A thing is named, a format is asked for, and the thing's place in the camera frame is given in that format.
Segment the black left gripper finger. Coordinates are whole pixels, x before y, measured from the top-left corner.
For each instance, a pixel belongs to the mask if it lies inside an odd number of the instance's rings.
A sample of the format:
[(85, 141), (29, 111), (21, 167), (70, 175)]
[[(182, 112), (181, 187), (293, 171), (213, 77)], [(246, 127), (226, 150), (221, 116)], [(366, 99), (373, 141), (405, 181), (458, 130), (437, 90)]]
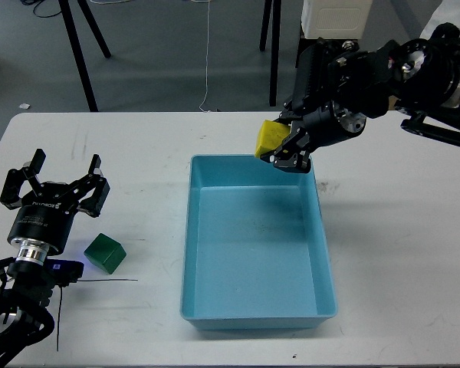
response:
[(44, 150), (36, 149), (30, 162), (24, 164), (20, 169), (10, 169), (5, 178), (0, 203), (10, 210), (22, 207), (22, 197), (19, 195), (24, 182), (30, 184), (35, 197), (41, 196), (42, 186), (37, 174), (41, 171), (45, 159)]
[(94, 154), (87, 174), (67, 184), (61, 194), (61, 210), (71, 214), (83, 212), (91, 218), (100, 216), (110, 186), (100, 170), (101, 158)]

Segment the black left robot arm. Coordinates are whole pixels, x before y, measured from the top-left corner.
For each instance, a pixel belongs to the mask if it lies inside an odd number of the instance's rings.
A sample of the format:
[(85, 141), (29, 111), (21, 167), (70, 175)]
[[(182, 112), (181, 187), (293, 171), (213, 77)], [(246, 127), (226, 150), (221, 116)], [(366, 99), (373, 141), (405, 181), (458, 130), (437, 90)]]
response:
[(98, 217), (110, 191), (98, 155), (71, 183), (39, 182), (45, 158), (37, 149), (30, 162), (10, 169), (0, 195), (1, 204), (18, 212), (7, 237), (18, 253), (0, 259), (0, 367), (54, 331), (47, 309), (53, 290), (77, 282), (84, 271), (80, 261), (59, 259), (74, 216)]

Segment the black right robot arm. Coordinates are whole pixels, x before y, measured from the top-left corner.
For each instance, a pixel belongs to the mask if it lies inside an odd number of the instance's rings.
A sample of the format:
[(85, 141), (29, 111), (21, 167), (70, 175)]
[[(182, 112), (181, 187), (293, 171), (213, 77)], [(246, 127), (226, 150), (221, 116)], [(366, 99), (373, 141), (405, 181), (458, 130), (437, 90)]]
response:
[(356, 41), (320, 39), (301, 53), (291, 99), (261, 125), (255, 155), (282, 171), (308, 173), (312, 152), (358, 137), (368, 119), (391, 110), (406, 115), (405, 131), (460, 147), (456, 26), (371, 52)]

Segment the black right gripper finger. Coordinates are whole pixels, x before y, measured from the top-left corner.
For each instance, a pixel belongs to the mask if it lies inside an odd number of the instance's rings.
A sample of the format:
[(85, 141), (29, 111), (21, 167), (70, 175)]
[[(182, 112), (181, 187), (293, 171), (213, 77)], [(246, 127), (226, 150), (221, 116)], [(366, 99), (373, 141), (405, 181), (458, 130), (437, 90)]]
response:
[(291, 123), (295, 120), (303, 120), (307, 114), (307, 108), (304, 105), (305, 98), (290, 96), (283, 103), (283, 110), (280, 112), (278, 117), (279, 123)]
[(272, 154), (263, 155), (259, 159), (287, 173), (309, 173), (311, 159), (307, 148), (307, 132), (297, 124), (291, 124), (289, 127), (291, 132), (281, 145)]

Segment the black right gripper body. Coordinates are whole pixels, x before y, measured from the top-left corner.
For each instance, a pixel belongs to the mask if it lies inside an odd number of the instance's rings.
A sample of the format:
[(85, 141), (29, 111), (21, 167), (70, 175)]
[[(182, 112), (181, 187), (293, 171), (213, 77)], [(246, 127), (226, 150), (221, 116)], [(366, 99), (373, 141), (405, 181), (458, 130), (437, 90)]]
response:
[(358, 137), (366, 127), (366, 116), (329, 101), (303, 116), (309, 147), (318, 149)]

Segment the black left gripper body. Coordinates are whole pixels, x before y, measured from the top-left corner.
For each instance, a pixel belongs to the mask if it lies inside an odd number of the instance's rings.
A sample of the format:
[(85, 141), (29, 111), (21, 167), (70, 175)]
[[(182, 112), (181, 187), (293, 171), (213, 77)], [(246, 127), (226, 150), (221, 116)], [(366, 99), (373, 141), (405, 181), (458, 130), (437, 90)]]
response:
[(31, 191), (6, 197), (6, 208), (17, 215), (8, 234), (8, 243), (17, 246), (28, 240), (48, 248), (49, 255), (64, 251), (77, 207), (88, 188), (78, 180), (70, 184), (30, 181)]

